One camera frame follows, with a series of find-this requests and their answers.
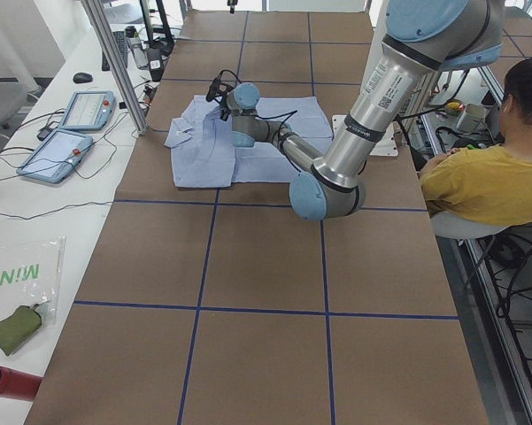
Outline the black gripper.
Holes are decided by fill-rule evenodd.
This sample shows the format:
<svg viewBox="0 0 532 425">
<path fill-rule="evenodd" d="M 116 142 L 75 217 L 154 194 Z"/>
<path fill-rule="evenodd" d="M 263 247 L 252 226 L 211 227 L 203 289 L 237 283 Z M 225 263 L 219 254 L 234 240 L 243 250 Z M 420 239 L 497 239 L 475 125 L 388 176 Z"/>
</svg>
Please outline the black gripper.
<svg viewBox="0 0 532 425">
<path fill-rule="evenodd" d="M 229 96 L 231 94 L 232 94 L 232 91 L 222 90 L 216 96 L 216 100 L 219 101 L 220 119 L 222 121 L 227 121 L 232 113 L 232 108 L 230 107 L 229 102 L 228 102 Z"/>
</svg>

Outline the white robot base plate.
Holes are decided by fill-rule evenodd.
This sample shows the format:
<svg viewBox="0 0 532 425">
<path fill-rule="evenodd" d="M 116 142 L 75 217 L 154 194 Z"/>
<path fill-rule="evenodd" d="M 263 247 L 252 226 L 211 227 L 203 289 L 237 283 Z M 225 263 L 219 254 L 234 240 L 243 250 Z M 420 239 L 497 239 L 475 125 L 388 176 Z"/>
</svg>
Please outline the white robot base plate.
<svg viewBox="0 0 532 425">
<path fill-rule="evenodd" d="M 335 114 L 331 117 L 334 135 L 344 126 L 345 114 Z M 394 158 L 398 156 L 398 147 L 395 140 L 394 126 L 389 124 L 384 133 L 376 135 L 374 132 L 368 137 L 368 141 L 374 143 L 374 147 L 369 153 L 374 157 L 389 157 Z"/>
</svg>

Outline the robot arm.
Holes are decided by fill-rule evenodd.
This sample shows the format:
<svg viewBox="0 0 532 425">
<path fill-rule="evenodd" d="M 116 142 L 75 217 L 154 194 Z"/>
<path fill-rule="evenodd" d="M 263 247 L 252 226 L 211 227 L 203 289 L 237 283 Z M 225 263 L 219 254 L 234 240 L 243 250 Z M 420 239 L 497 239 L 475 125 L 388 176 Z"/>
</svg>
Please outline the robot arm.
<svg viewBox="0 0 532 425">
<path fill-rule="evenodd" d="M 232 123 L 234 146 L 270 143 L 300 168 L 289 199 L 303 219 L 343 217 L 363 205 L 361 168 L 424 75 L 485 66 L 501 51 L 501 1 L 391 1 L 385 17 L 379 60 L 326 152 L 289 125 L 260 119 L 254 84 L 215 78 L 208 90 L 207 101 L 217 100 L 221 119 Z"/>
</svg>

